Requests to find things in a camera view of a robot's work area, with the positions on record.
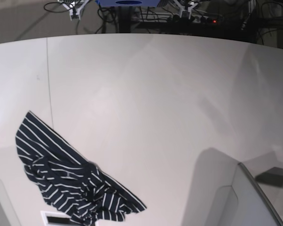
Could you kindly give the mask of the navy white striped t-shirt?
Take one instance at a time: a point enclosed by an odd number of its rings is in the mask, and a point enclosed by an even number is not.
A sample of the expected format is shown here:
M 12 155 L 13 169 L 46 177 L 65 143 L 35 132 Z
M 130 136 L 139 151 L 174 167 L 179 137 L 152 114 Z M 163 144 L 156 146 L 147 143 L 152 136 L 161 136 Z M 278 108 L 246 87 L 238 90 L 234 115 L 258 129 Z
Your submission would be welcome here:
M 33 112 L 26 114 L 17 130 L 16 150 L 28 179 L 38 186 L 45 203 L 68 215 L 74 224 L 123 222 L 127 214 L 147 208 Z

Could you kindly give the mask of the black power strip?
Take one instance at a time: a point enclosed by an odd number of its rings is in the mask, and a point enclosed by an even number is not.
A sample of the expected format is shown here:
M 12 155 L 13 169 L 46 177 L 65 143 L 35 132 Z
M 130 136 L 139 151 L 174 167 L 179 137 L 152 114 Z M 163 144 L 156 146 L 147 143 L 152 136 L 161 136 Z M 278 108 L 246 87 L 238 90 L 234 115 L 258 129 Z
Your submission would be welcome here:
M 217 18 L 202 16 L 202 15 L 191 15 L 190 17 L 180 17 L 179 15 L 174 15 L 172 18 L 173 22 L 179 22 L 184 24 L 220 24 L 221 21 Z

